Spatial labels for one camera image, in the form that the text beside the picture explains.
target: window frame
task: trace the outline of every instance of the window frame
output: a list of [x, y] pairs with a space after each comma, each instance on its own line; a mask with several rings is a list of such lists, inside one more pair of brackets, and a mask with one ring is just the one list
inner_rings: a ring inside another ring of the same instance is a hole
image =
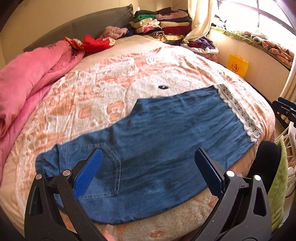
[[[256, 11], [258, 13], [258, 27], [259, 27], [259, 15], [263, 15], [265, 17], [270, 18], [271, 20], [277, 22], [278, 24], [282, 25], [284, 28], [286, 28], [287, 30], [289, 30], [292, 34], [296, 35], [296, 31], [293, 27], [291, 27], [290, 25], [288, 25], [287, 23], [285, 23], [284, 21], [280, 20], [279, 18], [277, 18], [276, 16], [273, 16], [272, 14], [265, 12], [261, 9], [259, 9], [259, 0], [257, 0], [257, 8], [255, 7], [251, 7], [242, 3], [238, 3], [238, 2], [233, 2], [231, 0], [217, 0], [217, 4], [218, 4], [218, 9], [220, 7], [221, 3], [229, 3], [229, 4], [236, 4], [239, 6], [243, 6], [245, 8], [251, 9], [253, 11]], [[290, 21], [289, 17], [286, 15], [286, 13], [283, 11], [283, 13], [285, 14], [285, 16], [287, 17], [287, 19], [289, 20], [289, 22], [291, 23], [291, 25], [293, 26], [293, 23]]]

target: window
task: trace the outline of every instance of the window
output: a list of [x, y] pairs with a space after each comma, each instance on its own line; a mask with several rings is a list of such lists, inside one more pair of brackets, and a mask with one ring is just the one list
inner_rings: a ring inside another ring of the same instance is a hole
[[284, 12], [273, 0], [217, 0], [215, 14], [229, 31], [258, 29], [271, 41], [296, 50], [296, 35]]

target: white curtain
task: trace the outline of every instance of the white curtain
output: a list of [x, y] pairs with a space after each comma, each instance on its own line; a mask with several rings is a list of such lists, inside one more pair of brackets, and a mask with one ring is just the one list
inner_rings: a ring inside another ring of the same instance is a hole
[[198, 40], [209, 32], [213, 18], [212, 8], [213, 0], [188, 0], [188, 13], [192, 18], [192, 31], [184, 38], [185, 43]]
[[294, 57], [291, 71], [281, 93], [281, 97], [296, 102], [296, 57]]

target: gray headboard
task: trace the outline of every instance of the gray headboard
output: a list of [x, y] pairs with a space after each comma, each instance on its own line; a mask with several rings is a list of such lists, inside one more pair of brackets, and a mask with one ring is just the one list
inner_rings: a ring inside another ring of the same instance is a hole
[[69, 21], [50, 32], [46, 33], [35, 42], [24, 48], [24, 52], [32, 51], [38, 47], [45, 47], [57, 41], [63, 40], [64, 36], [82, 40], [85, 35], [98, 38], [107, 26], [123, 28], [133, 20], [133, 5], [118, 7], [94, 12], [72, 21]]

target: denim pocket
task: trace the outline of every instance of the denim pocket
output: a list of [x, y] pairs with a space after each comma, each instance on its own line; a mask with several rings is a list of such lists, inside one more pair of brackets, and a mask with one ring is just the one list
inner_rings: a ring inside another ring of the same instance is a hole
[[121, 161], [105, 143], [74, 144], [61, 147], [60, 171], [73, 169], [77, 162], [85, 160], [95, 148], [102, 150], [103, 162], [86, 193], [79, 199], [110, 197], [117, 195], [119, 191]]

